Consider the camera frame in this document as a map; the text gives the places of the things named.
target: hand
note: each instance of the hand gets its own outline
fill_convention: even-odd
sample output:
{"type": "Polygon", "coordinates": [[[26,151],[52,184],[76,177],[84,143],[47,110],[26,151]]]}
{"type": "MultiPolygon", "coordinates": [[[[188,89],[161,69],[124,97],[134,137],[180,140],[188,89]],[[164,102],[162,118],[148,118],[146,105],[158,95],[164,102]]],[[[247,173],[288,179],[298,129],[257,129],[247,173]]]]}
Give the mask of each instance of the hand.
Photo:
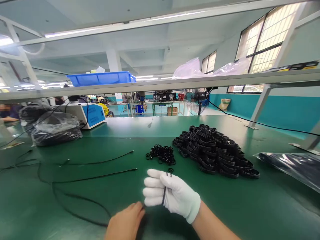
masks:
{"type": "Polygon", "coordinates": [[[164,206],[171,213],[178,213],[193,223],[200,208],[200,196],[193,191],[181,178],[163,171],[149,169],[150,177],[144,180],[146,188],[143,195],[146,197],[146,206],[161,205],[163,200],[164,187],[166,186],[164,206]]]}
{"type": "Polygon", "coordinates": [[[110,219],[104,240],[135,240],[144,214],[141,202],[118,212],[110,219]]]}

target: metal shelf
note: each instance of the metal shelf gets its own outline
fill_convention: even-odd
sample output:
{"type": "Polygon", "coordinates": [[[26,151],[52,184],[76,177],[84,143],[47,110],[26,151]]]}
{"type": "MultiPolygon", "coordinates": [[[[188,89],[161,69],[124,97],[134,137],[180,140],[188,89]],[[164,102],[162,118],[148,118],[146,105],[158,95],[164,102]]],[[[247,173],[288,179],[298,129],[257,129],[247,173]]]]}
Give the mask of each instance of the metal shelf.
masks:
{"type": "Polygon", "coordinates": [[[0,103],[25,102],[44,97],[307,81],[319,81],[320,84],[320,69],[10,92],[0,94],[0,103]]]}

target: green table surface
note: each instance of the green table surface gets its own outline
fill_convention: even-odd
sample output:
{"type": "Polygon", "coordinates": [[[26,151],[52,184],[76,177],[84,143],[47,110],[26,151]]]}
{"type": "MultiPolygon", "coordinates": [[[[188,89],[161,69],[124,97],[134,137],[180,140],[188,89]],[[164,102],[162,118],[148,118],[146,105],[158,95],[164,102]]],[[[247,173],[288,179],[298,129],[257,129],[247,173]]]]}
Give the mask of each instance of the green table surface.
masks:
{"type": "MultiPolygon", "coordinates": [[[[201,123],[216,127],[235,140],[261,173],[259,180],[207,175],[197,169],[194,161],[182,158],[175,148],[174,174],[198,192],[232,231],[242,239],[320,239],[320,195],[253,156],[258,152],[301,152],[288,144],[301,141],[262,126],[252,130],[223,115],[109,118],[107,123],[83,131],[82,139],[51,147],[34,148],[30,139],[21,138],[26,143],[0,151],[1,166],[12,165],[17,156],[31,148],[30,155],[17,161],[37,158],[45,164],[66,159],[85,163],[111,159],[134,150],[105,164],[61,168],[44,164],[42,169],[46,180],[52,181],[54,175],[56,181],[63,181],[138,168],[102,179],[60,185],[66,191],[103,203],[113,215],[132,202],[144,200],[142,189],[147,169],[168,169],[157,160],[145,159],[151,147],[155,144],[171,146],[174,137],[187,131],[190,125],[201,123]]],[[[19,132],[18,125],[9,129],[19,132]]],[[[55,201],[50,186],[39,182],[36,172],[37,166],[0,173],[0,239],[103,239],[105,228],[65,212],[55,201]]],[[[109,220],[94,204],[63,196],[61,199],[78,214],[97,221],[109,220]]],[[[197,236],[183,217],[156,206],[146,208],[138,239],[197,239],[197,236]]]]}

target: gloved hand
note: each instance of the gloved hand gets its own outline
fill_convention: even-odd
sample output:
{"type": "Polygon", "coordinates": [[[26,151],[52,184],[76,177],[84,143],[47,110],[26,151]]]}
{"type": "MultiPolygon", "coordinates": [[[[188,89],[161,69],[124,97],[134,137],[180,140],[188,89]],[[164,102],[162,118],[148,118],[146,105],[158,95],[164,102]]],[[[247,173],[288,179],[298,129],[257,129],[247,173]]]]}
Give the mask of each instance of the gloved hand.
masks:
{"type": "Polygon", "coordinates": [[[200,208],[200,196],[193,191],[181,178],[171,173],[149,169],[150,177],[144,180],[146,188],[143,195],[146,197],[146,206],[161,205],[163,200],[164,187],[166,186],[163,205],[171,212],[178,213],[193,223],[200,208]]]}

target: fluorescent light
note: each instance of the fluorescent light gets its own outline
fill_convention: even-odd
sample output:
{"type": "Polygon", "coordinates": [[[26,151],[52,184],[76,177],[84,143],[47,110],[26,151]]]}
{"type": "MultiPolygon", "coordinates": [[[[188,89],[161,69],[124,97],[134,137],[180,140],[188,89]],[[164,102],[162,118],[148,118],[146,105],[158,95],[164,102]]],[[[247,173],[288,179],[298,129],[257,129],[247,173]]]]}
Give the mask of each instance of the fluorescent light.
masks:
{"type": "Polygon", "coordinates": [[[153,77],[153,75],[148,75],[148,76],[139,76],[139,77],[136,77],[136,78],[143,78],[143,77],[153,77]]]}
{"type": "Polygon", "coordinates": [[[60,82],[60,83],[48,83],[48,85],[55,85],[55,84],[66,84],[67,82],[60,82]]]}
{"type": "Polygon", "coordinates": [[[83,29],[79,29],[79,30],[74,30],[74,31],[65,31],[65,32],[58,32],[58,33],[49,33],[49,34],[45,34],[44,36],[46,38],[51,38],[51,37],[58,37],[58,36],[65,36],[65,35],[70,35],[70,34],[74,34],[74,33],[81,33],[81,32],[89,32],[89,31],[94,31],[97,29],[100,29],[103,27],[96,27],[96,28],[83,28],[83,29]]]}
{"type": "Polygon", "coordinates": [[[59,87],[59,88],[63,88],[63,86],[61,86],[61,85],[57,85],[57,86],[46,86],[46,87],[59,87]]]}
{"type": "Polygon", "coordinates": [[[158,80],[159,78],[144,78],[144,79],[136,79],[137,81],[144,81],[144,80],[158,80]]]}
{"type": "Polygon", "coordinates": [[[0,39],[0,46],[5,46],[5,45],[12,44],[12,43],[13,43],[13,40],[11,38],[0,39]]]}
{"type": "Polygon", "coordinates": [[[33,84],[25,84],[25,85],[20,85],[21,87],[34,87],[33,84]]]}
{"type": "Polygon", "coordinates": [[[153,18],[153,19],[148,19],[148,20],[146,20],[146,21],[144,21],[144,22],[161,20],[161,19],[167,19],[167,18],[174,18],[174,17],[188,16],[188,15],[193,15],[193,14],[198,14],[198,13],[203,13],[203,12],[207,12],[207,11],[192,12],[192,13],[182,13],[182,14],[177,14],[177,15],[172,15],[172,16],[166,16],[166,17],[161,17],[161,18],[153,18]]]}

